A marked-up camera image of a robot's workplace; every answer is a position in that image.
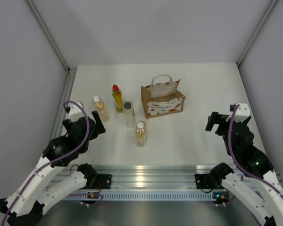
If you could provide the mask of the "white cap amber bottle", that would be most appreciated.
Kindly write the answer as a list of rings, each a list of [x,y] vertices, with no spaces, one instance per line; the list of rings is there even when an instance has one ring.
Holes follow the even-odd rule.
[[[94,96],[92,102],[95,108],[97,109],[97,111],[99,112],[101,119],[103,121],[108,121],[109,120],[108,112],[106,111],[102,99],[99,96]]]

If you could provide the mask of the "grey cap clear bottle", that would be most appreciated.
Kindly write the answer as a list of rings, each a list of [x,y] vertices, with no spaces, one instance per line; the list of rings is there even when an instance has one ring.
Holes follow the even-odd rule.
[[[126,101],[123,105],[123,114],[127,127],[135,126],[135,114],[132,101]]]

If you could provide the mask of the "red cap yellow bottle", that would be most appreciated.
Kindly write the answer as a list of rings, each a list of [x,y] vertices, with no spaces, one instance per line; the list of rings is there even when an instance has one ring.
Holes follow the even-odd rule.
[[[112,86],[112,96],[115,100],[115,108],[118,113],[123,112],[123,100],[122,100],[122,92],[120,88],[114,84]]]

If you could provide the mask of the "white cap clear bottle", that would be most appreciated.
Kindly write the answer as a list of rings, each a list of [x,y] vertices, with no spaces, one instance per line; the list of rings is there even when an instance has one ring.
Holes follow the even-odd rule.
[[[139,121],[135,127],[135,136],[137,140],[137,145],[139,147],[144,147],[147,141],[147,127],[145,121]]]

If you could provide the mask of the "burlap watermelon canvas bag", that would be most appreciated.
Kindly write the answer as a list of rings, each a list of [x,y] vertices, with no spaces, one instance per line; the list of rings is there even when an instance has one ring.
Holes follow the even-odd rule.
[[[186,96],[178,90],[180,80],[161,74],[151,84],[141,86],[141,102],[146,119],[183,111]]]

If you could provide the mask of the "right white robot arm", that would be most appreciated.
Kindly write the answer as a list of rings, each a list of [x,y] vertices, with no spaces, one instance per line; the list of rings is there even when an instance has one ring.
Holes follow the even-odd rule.
[[[252,181],[253,191],[234,170],[222,162],[209,173],[210,182],[231,192],[262,226],[283,226],[283,188],[268,157],[253,145],[254,134],[248,127],[248,116],[234,122],[228,115],[213,112],[208,117],[207,131],[217,125],[216,134],[224,140],[234,164]]]

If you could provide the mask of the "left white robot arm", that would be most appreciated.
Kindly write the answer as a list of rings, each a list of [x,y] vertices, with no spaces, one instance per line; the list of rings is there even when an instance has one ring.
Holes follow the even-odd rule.
[[[34,226],[56,203],[74,191],[96,185],[98,173],[91,164],[85,163],[63,181],[47,187],[58,173],[88,151],[89,141],[105,133],[98,112],[93,111],[92,116],[92,119],[84,115],[76,121],[63,120],[66,134],[52,139],[17,191],[0,199],[0,212],[4,214],[2,225]]]

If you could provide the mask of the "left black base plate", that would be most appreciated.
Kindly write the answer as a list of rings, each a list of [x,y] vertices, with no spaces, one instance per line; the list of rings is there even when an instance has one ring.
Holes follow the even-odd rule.
[[[109,190],[111,188],[111,174],[97,174],[91,180],[88,180],[84,189]]]

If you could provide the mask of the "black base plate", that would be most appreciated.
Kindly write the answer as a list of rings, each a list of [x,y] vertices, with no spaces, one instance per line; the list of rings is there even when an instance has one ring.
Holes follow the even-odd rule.
[[[109,190],[111,188],[111,174],[97,174],[91,180],[88,180],[84,189]]]
[[[209,191],[212,191],[214,189],[223,189],[221,185],[221,181],[215,177],[209,174],[195,174],[195,182],[197,189],[200,189],[202,191],[206,191],[208,193]]]

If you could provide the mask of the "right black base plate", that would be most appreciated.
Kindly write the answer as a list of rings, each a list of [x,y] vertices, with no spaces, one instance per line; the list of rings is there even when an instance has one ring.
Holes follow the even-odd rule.
[[[206,191],[208,193],[209,191],[212,191],[214,189],[223,189],[221,185],[221,181],[215,177],[209,174],[195,174],[195,182],[197,189],[200,189],[202,191]]]

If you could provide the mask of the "aluminium extrusion rail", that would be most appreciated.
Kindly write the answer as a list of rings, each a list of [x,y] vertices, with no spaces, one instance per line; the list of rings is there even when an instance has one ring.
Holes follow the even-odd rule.
[[[129,166],[93,165],[98,174],[110,174],[113,191],[196,190],[196,174],[207,174],[214,165]]]

